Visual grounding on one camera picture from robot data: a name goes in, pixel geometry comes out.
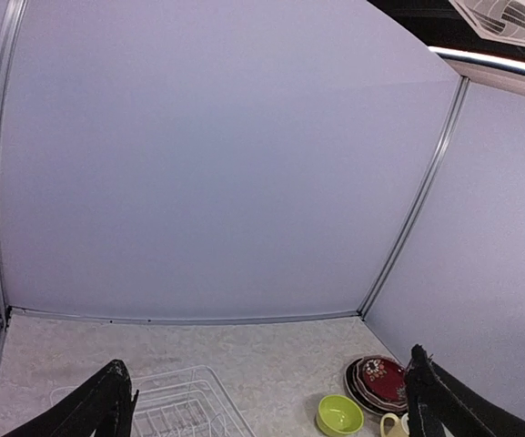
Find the yellow mug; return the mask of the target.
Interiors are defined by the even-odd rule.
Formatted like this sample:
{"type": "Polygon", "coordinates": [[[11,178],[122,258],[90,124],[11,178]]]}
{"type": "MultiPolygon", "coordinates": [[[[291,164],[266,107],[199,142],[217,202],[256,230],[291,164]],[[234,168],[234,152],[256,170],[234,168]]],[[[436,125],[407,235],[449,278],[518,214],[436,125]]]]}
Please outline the yellow mug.
{"type": "Polygon", "coordinates": [[[381,437],[409,437],[409,415],[384,414],[379,423],[381,437]]]}

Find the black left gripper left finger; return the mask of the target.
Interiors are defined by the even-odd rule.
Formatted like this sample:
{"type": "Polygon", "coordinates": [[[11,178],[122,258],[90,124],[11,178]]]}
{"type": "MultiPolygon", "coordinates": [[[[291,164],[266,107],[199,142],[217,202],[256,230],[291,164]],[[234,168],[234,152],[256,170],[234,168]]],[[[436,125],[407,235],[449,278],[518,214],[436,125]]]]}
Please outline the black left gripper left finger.
{"type": "Polygon", "coordinates": [[[62,401],[10,436],[129,436],[139,392],[125,363],[112,360],[62,401]]]}

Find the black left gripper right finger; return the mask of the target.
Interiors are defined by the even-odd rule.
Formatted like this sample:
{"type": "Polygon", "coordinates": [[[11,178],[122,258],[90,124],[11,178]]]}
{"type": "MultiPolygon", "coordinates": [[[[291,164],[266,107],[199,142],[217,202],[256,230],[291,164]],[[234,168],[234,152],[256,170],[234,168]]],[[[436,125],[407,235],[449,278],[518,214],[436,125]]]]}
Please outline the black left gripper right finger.
{"type": "Polygon", "coordinates": [[[411,349],[404,381],[410,436],[525,437],[525,421],[471,390],[428,356],[411,349]]]}

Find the lime green bowl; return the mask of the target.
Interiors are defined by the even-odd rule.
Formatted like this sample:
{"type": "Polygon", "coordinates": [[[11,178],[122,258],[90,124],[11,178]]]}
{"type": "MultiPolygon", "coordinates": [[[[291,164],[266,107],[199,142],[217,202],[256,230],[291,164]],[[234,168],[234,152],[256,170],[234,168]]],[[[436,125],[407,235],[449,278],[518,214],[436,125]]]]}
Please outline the lime green bowl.
{"type": "Polygon", "coordinates": [[[364,425],[364,414],[350,398],[330,394],[318,404],[315,422],[327,436],[350,436],[356,434],[364,425]]]}

